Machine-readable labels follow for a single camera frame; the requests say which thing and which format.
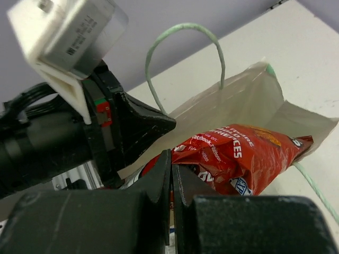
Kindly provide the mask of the green white paper bag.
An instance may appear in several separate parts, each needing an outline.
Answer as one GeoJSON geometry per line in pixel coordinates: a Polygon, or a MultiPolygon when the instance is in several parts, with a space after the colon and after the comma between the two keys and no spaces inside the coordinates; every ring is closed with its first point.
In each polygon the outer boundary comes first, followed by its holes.
{"type": "Polygon", "coordinates": [[[144,177],[162,150],[170,149],[172,154],[172,149],[188,138],[231,124],[263,128],[291,138],[311,136],[312,146],[291,165],[303,172],[299,161],[313,153],[338,125],[337,118],[286,101],[274,69],[262,61],[230,78],[221,77],[219,82],[173,110],[170,117],[176,120],[175,129],[158,139],[136,161],[135,171],[125,178],[122,189],[144,177]]]}

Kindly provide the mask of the red Doritos chip bag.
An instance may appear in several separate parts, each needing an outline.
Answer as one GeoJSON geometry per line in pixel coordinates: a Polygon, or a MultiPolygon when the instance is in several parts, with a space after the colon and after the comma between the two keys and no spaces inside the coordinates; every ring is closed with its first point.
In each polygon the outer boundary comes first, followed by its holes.
{"type": "Polygon", "coordinates": [[[172,163],[191,169],[223,195],[258,195],[313,144],[250,125],[198,133],[172,149],[172,163]]]}

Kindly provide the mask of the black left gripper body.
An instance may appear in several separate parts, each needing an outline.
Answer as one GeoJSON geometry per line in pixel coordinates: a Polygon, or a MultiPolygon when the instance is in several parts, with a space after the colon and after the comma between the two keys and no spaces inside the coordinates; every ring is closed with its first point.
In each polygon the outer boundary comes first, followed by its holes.
{"type": "Polygon", "coordinates": [[[85,124],[72,112],[72,135],[67,138],[66,148],[77,162],[92,160],[104,187],[117,189],[123,183],[118,174],[123,165],[123,147],[113,93],[120,92],[121,86],[102,61],[81,81],[81,88],[92,123],[85,124]]]}

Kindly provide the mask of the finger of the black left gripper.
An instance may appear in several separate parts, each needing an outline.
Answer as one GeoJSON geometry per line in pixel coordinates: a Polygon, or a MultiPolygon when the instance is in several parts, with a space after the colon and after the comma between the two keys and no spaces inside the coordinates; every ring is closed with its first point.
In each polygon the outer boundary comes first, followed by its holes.
{"type": "Polygon", "coordinates": [[[133,164],[156,140],[176,127],[176,121],[125,92],[113,96],[114,168],[133,164]]]}

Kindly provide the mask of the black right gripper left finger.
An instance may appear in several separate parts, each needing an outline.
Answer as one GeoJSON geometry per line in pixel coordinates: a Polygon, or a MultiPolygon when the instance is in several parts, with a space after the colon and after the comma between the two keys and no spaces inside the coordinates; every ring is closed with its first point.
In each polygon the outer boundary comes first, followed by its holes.
{"type": "Polygon", "coordinates": [[[171,152],[129,188],[25,194],[1,253],[164,253],[170,242],[171,152]]]}

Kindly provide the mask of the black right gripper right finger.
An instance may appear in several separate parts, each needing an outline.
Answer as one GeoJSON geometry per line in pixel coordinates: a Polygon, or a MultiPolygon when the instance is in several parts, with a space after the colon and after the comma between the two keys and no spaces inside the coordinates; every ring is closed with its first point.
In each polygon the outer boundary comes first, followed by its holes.
{"type": "Polygon", "coordinates": [[[219,195],[186,166],[172,175],[177,253],[338,253],[308,198],[219,195]]]}

